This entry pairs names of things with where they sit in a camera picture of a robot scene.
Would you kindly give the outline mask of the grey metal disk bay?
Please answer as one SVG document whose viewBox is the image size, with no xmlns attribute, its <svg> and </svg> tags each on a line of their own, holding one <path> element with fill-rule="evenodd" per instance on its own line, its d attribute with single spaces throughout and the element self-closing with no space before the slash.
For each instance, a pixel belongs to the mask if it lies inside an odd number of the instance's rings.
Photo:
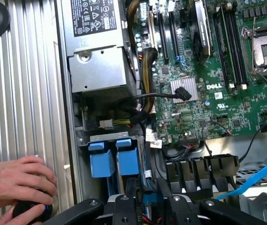
<svg viewBox="0 0 267 225">
<path fill-rule="evenodd" d="M 124 187 L 126 188 L 127 180 L 129 178 L 137 179 L 137 188 L 143 188 L 146 184 L 144 176 L 144 151 L 145 151 L 145 139 L 141 130 L 131 130 L 131 131 L 106 131 L 105 133 L 87 135 L 82 132 L 81 135 L 77 138 L 77 166 L 78 169 L 74 171 L 74 177 L 78 180 L 76 185 L 76 197 L 78 201 L 85 200 L 87 198 L 97 198 L 103 201 L 107 201 L 108 198 L 112 195 L 120 194 L 119 192 L 119 183 L 118 183 L 118 174 L 117 174 L 117 148 L 115 143 L 119 139 L 131 138 L 132 140 L 137 140 L 138 144 L 138 156 L 139 156 L 139 175 L 132 176 L 128 178 L 123 178 L 123 181 L 126 183 Z M 88 151 L 88 146 L 93 142 L 107 142 L 111 149 L 115 172 L 111 177 L 111 195 L 108 195 L 107 183 L 105 178 L 93 178 L 91 173 L 91 163 L 90 163 L 90 153 Z"/>
</svg>

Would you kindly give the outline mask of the person's right hand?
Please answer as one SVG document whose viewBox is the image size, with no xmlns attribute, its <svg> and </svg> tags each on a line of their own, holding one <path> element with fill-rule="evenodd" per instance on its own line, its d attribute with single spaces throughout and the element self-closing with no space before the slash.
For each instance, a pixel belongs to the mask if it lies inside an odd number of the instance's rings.
<svg viewBox="0 0 267 225">
<path fill-rule="evenodd" d="M 43 214 L 45 205 L 35 205 L 31 209 L 13 218 L 14 208 L 15 205 L 0 217 L 0 225 L 28 225 L 29 222 Z"/>
</svg>

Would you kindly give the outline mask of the person's left hand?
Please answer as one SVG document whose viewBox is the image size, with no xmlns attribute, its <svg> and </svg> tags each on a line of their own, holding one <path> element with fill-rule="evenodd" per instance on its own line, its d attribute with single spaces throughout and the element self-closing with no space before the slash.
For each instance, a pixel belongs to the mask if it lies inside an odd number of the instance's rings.
<svg viewBox="0 0 267 225">
<path fill-rule="evenodd" d="M 17 200 L 50 205 L 58 193 L 56 183 L 54 172 L 39 157 L 0 162 L 0 208 Z"/>
</svg>

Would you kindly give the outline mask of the green motherboard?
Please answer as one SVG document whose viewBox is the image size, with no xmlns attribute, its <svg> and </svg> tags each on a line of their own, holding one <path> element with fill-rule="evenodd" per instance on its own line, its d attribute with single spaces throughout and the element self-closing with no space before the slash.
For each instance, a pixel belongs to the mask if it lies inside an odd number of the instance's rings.
<svg viewBox="0 0 267 225">
<path fill-rule="evenodd" d="M 170 82 L 193 76 L 198 91 L 197 101 L 157 98 L 155 100 L 156 127 L 163 144 L 183 142 L 197 144 L 202 138 L 211 139 L 228 135 L 250 135 L 257 130 L 267 132 L 267 85 L 248 72 L 247 89 L 235 84 L 235 88 L 225 88 L 215 36 L 213 14 L 234 10 L 237 29 L 242 47 L 241 31 L 244 26 L 267 26 L 267 0 L 205 0 L 209 19 L 213 53 L 205 64 L 196 62 L 192 48 L 190 0 L 140 0 L 134 19 L 136 49 L 139 59 L 142 51 L 151 47 L 147 16 L 149 10 L 162 13 L 166 28 L 169 63 L 164 63 L 162 49 L 153 63 L 154 90 L 157 93 L 171 93 Z M 180 56 L 176 57 L 170 34 L 168 13 L 174 12 Z M 159 23 L 158 43 L 161 44 Z"/>
</svg>

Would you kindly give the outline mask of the silver finned heat sink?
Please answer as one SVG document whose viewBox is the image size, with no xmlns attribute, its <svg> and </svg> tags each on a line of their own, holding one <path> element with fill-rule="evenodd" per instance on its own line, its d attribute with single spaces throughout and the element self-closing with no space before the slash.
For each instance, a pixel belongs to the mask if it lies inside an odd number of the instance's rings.
<svg viewBox="0 0 267 225">
<path fill-rule="evenodd" d="M 198 100 L 198 91 L 197 91 L 195 77 L 189 76 L 173 80 L 170 82 L 170 86 L 172 94 L 175 94 L 175 90 L 177 88 L 184 87 L 191 94 L 191 98 L 187 100 L 187 102 Z"/>
</svg>

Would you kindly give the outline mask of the grey power supply unit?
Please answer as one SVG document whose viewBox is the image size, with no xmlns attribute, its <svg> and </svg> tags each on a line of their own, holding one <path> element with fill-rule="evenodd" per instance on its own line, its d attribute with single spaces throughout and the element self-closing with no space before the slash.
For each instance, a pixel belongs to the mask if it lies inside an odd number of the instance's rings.
<svg viewBox="0 0 267 225">
<path fill-rule="evenodd" d="M 72 92 L 113 101 L 136 94 L 125 0 L 62 0 Z"/>
</svg>

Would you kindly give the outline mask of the grey open PC case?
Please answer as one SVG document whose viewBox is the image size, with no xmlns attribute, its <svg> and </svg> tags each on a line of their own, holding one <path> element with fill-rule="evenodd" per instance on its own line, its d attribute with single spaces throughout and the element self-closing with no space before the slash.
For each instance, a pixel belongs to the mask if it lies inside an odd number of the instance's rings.
<svg viewBox="0 0 267 225">
<path fill-rule="evenodd" d="M 62 15 L 62 0 L 57 0 L 57 22 L 59 31 L 60 60 L 63 71 L 63 83 L 66 91 L 66 108 L 68 118 L 68 131 L 72 150 L 72 179 L 75 187 L 79 183 L 74 177 L 77 166 L 76 140 L 82 132 L 87 135 L 101 134 L 106 131 L 141 130 L 146 133 L 157 133 L 155 100 L 157 97 L 144 98 L 127 102 L 121 108 L 119 102 L 128 97 L 108 101 L 100 97 L 88 96 L 82 92 L 72 92 L 69 63 L 66 56 L 66 44 Z M 152 67 L 158 58 L 158 50 L 148 47 L 142 51 L 142 59 L 138 58 L 134 32 L 134 19 L 140 0 L 125 0 L 127 29 L 136 75 L 136 95 L 156 93 Z M 100 120 L 113 120 L 114 129 L 101 129 Z M 250 135 L 228 135 L 225 137 L 205 139 L 191 145 L 183 142 L 163 144 L 161 149 L 150 147 L 145 140 L 144 176 L 146 184 L 137 189 L 137 216 L 138 225 L 163 225 L 163 196 L 158 190 L 157 179 L 167 181 L 166 162 L 177 159 L 201 158 L 230 154 L 237 156 L 240 168 L 234 177 L 235 186 L 226 193 L 215 193 L 212 199 L 226 203 L 241 210 L 239 197 L 257 181 L 267 176 L 267 132 L 257 130 Z"/>
</svg>

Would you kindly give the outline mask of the black RAM slot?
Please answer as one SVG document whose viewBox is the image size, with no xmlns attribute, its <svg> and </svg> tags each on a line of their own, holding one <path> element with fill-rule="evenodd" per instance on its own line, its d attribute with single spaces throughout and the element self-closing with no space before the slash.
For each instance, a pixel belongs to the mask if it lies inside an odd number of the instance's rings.
<svg viewBox="0 0 267 225">
<path fill-rule="evenodd" d="M 235 84 L 241 86 L 241 89 L 247 89 L 249 85 L 244 64 L 244 56 L 240 43 L 240 36 L 237 29 L 236 15 L 234 10 L 225 11 L 225 21 L 228 41 L 230 46 L 230 54 L 232 58 L 232 66 L 235 77 Z"/>
<path fill-rule="evenodd" d="M 232 67 L 231 51 L 229 49 L 225 22 L 221 10 L 213 14 L 213 22 L 218 45 L 219 60 L 223 74 L 223 82 L 227 90 L 232 90 L 236 87 L 234 80 L 234 69 Z"/>
</svg>

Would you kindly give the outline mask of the black expansion slot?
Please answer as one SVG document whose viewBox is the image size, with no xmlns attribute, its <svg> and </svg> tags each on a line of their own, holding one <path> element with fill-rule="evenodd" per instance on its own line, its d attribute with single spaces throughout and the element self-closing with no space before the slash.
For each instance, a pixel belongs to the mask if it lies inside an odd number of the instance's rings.
<svg viewBox="0 0 267 225">
<path fill-rule="evenodd" d="M 159 30 L 160 30 L 160 39 L 161 39 L 161 45 L 162 45 L 162 53 L 164 57 L 164 63 L 169 63 L 170 59 L 170 53 L 167 45 L 167 36 L 166 36 L 166 28 L 165 23 L 163 20 L 162 13 L 158 13 L 158 23 L 159 23 Z"/>
<path fill-rule="evenodd" d="M 170 26 L 170 34 L 171 34 L 171 39 L 172 39 L 172 44 L 173 44 L 173 50 L 174 50 L 175 56 L 179 57 L 180 52 L 179 52 L 179 46 L 178 46 L 178 38 L 177 38 L 174 12 L 170 11 L 168 13 L 168 17 L 169 17 L 169 26 Z"/>
</svg>

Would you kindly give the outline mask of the black graphics card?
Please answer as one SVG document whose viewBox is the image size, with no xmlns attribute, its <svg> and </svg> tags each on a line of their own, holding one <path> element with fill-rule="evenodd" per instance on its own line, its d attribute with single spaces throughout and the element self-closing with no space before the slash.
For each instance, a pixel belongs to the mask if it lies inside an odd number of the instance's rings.
<svg viewBox="0 0 267 225">
<path fill-rule="evenodd" d="M 192 48 L 195 60 L 203 65 L 213 53 L 211 29 L 205 0 L 190 0 Z"/>
</svg>

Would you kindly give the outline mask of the tan expansion slot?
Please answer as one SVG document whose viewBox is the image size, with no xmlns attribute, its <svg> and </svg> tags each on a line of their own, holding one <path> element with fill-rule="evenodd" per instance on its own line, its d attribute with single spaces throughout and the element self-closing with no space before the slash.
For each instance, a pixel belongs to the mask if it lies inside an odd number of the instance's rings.
<svg viewBox="0 0 267 225">
<path fill-rule="evenodd" d="M 147 22 L 148 22 L 148 29 L 149 29 L 149 38 L 151 42 L 151 47 L 155 48 L 159 52 L 161 51 L 161 44 L 158 43 L 158 32 L 157 32 L 157 12 L 153 10 L 149 10 L 148 16 L 147 16 Z"/>
</svg>

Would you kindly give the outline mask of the blue disk bracket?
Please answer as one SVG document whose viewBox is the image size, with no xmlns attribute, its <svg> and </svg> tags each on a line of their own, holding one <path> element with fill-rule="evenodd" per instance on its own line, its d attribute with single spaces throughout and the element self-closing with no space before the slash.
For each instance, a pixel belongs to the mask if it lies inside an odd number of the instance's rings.
<svg viewBox="0 0 267 225">
<path fill-rule="evenodd" d="M 91 173 L 93 178 L 105 178 L 108 195 L 111 195 L 111 177 L 115 172 L 114 159 L 107 142 L 91 142 L 90 153 Z"/>
</svg>

